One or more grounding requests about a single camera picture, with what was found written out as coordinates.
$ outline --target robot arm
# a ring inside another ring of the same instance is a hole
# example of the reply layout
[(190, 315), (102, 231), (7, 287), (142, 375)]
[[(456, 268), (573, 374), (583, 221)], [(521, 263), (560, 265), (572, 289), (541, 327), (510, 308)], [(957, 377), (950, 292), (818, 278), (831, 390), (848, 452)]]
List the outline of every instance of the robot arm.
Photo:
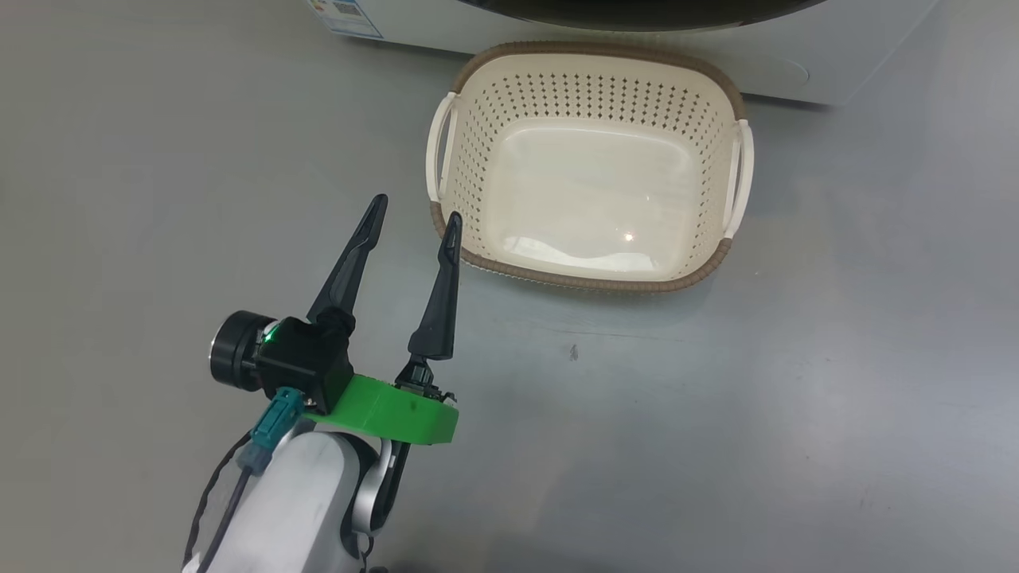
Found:
[[(237, 460), (243, 476), (261, 479), (235, 516), (224, 516), (200, 564), (191, 559), (190, 541), (184, 571), (357, 571), (365, 557), (358, 536), (373, 539), (385, 524), (411, 445), (452, 439), (455, 399), (435, 386), (428, 360), (452, 356), (463, 224), (458, 213), (449, 216), (439, 272), (395, 383), (355, 374), (347, 356), (358, 288), (386, 204), (384, 195), (372, 201), (308, 322), (238, 311), (213, 340), (213, 377), (261, 389), (272, 402)], [(379, 437), (379, 451), (353, 434), (311, 431), (315, 423)]]

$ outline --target cable connector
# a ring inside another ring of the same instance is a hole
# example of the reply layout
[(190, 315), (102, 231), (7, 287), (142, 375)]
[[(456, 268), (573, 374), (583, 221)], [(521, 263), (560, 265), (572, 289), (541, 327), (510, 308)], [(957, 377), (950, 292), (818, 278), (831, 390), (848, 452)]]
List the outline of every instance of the cable connector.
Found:
[(254, 476), (265, 473), (276, 446), (293, 428), (304, 412), (305, 398), (301, 392), (291, 387), (277, 389), (269, 407), (252, 428), (252, 440), (237, 457), (237, 465), (242, 469), (251, 469)]

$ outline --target washing machine door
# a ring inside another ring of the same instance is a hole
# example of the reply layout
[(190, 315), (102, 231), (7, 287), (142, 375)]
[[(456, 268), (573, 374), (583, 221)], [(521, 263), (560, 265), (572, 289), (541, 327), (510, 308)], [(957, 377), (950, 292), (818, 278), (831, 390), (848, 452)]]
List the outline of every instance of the washing machine door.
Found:
[(521, 19), (585, 30), (667, 31), (743, 25), (823, 0), (461, 0)]

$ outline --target green mount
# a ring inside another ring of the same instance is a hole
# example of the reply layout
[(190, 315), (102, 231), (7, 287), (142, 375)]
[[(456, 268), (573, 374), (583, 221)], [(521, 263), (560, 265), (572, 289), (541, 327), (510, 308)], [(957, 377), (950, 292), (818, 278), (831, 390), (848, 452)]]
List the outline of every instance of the green mount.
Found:
[(306, 413), (305, 417), (358, 433), (428, 446), (452, 441), (460, 411), (382, 380), (355, 374), (330, 414)]

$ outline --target basket handle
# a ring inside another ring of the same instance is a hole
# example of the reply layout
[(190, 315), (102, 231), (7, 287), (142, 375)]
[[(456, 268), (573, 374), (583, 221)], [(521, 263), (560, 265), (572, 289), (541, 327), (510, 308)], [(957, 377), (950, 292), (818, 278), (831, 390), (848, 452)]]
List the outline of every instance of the basket handle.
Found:
[(750, 199), (750, 184), (754, 178), (753, 132), (746, 119), (740, 119), (736, 126), (733, 164), (729, 170), (729, 195), (726, 196), (726, 214), (721, 221), (726, 239), (732, 239), (743, 222), (743, 214), (747, 211), (747, 201)]
[[(452, 145), (449, 140), (457, 123), (457, 108), (452, 104), (457, 96), (457, 92), (449, 92), (442, 98), (438, 109), (435, 110), (435, 117), (432, 118), (432, 127), (428, 132), (428, 146), (425, 148), (425, 186), (428, 189), (428, 198), (436, 203), (445, 195), (445, 179), (449, 158), (452, 157)], [(448, 127), (443, 129), (446, 126), (446, 119), (449, 120)], [(446, 134), (445, 157), (442, 159), (441, 175), (439, 175), (439, 141), (443, 132)]]

